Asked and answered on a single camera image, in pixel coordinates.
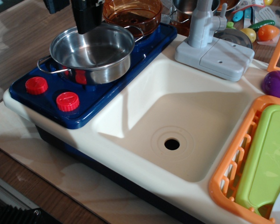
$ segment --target yellow toy fruit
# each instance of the yellow toy fruit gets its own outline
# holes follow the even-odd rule
[[[272,4],[272,2],[273,2],[273,0],[265,0],[265,5],[266,5],[266,6],[269,6],[269,5]]]
[[[256,40],[256,32],[253,29],[243,28],[241,31],[248,36],[252,43]]]

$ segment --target black object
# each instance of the black object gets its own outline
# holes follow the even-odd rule
[[[70,0],[43,0],[50,14],[54,14],[70,5]]]
[[[50,14],[70,4],[70,0],[43,0]],[[72,10],[79,34],[85,34],[102,22],[105,0],[71,0]]]
[[[41,208],[23,210],[0,200],[0,224],[61,224]]]
[[[85,34],[102,22],[105,0],[71,0],[79,34]]]

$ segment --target pot handle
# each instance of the pot handle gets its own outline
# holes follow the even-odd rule
[[[37,61],[37,67],[40,71],[42,71],[44,73],[47,73],[47,74],[55,74],[55,73],[60,73],[60,72],[65,72],[65,71],[69,71],[71,73],[71,69],[69,69],[69,68],[62,69],[62,70],[56,70],[56,71],[46,71],[46,70],[42,69],[41,68],[41,61],[46,60],[46,59],[51,58],[51,57],[52,57],[51,55],[48,55],[48,56],[45,56],[45,57],[43,57],[43,58],[41,58]]]
[[[173,14],[175,14],[177,12],[177,10],[173,11],[172,13],[170,13],[169,17],[170,17],[170,20],[173,21],[173,22],[177,22],[177,23],[185,23],[186,21],[189,21],[190,18],[187,18],[186,20],[182,21],[182,22],[179,22],[175,19],[172,18]]]
[[[127,28],[130,28],[130,27],[133,27],[133,28],[138,29],[138,30],[141,32],[141,34],[142,34],[142,36],[141,36],[141,37],[139,37],[138,39],[136,39],[136,40],[135,40],[135,42],[138,42],[139,40],[141,40],[141,39],[144,37],[144,32],[143,32],[143,30],[142,30],[142,29],[140,29],[139,27],[136,27],[136,26],[130,25],[130,26],[126,26],[126,27],[124,27],[124,28],[125,28],[125,29],[127,29]]]

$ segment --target orange toy fruit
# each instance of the orange toy fruit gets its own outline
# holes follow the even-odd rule
[[[259,41],[270,41],[280,33],[280,30],[273,25],[264,25],[257,32]]]

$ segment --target green toy vegetable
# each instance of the green toy vegetable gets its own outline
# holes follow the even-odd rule
[[[257,32],[259,30],[259,28],[261,28],[264,25],[273,25],[273,26],[275,26],[275,21],[274,20],[263,20],[261,22],[257,22],[257,23],[252,24],[248,28],[254,29],[255,32]]]
[[[233,22],[227,22],[226,24],[226,28],[231,28],[231,29],[235,29],[235,27],[233,27],[234,23]]]

